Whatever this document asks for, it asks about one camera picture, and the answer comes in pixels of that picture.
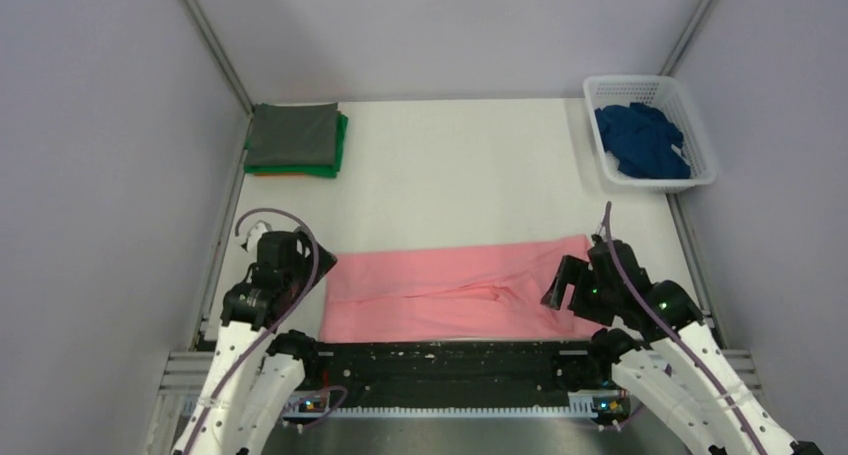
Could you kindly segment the pink t shirt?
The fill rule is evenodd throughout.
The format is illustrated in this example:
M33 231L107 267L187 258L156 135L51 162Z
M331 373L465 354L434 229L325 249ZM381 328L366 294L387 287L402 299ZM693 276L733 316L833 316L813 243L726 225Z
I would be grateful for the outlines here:
M330 343L584 339L600 326L541 303L584 235L550 241L342 254L327 277Z

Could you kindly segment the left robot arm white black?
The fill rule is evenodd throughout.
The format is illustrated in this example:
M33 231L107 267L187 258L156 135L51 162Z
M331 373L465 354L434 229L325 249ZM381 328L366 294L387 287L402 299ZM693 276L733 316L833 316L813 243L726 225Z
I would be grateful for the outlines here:
M319 379L315 341L281 332L336 257L310 230L250 235L255 257L224 295L207 376L174 454L259 454L297 388Z

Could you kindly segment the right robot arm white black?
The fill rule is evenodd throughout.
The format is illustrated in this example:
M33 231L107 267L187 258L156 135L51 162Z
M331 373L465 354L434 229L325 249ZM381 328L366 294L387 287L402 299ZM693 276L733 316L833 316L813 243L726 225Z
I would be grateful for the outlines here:
M601 325L554 379L570 391L616 386L692 454L818 454L768 413L676 282L653 282L632 248L602 235L587 259L561 258L543 306Z

